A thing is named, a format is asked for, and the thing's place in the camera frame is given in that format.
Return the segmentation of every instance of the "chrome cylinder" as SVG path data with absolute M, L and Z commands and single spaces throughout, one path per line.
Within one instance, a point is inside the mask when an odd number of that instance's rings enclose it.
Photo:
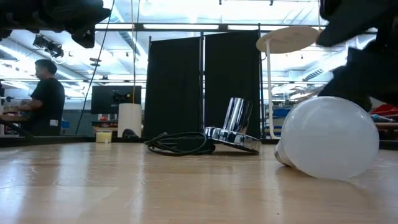
M 245 134 L 253 104 L 242 98 L 231 98 L 226 112 L 223 129 Z
M 284 146 L 282 144 L 282 140 L 278 142 L 274 149 L 275 158 L 280 162 L 282 165 L 295 167 L 292 161 L 286 156 Z

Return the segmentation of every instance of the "light bulb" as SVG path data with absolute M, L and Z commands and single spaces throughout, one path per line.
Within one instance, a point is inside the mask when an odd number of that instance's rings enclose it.
M 379 133 L 369 114 L 337 97 L 317 97 L 290 111 L 275 156 L 288 166 L 322 178 L 347 180 L 370 167 Z

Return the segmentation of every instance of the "black room divider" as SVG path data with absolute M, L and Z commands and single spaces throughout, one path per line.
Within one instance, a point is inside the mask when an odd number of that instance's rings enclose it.
M 253 103 L 248 135 L 260 138 L 258 30 L 206 36 L 205 126 L 223 127 L 231 97 Z
M 200 38 L 153 41 L 143 136 L 200 131 Z

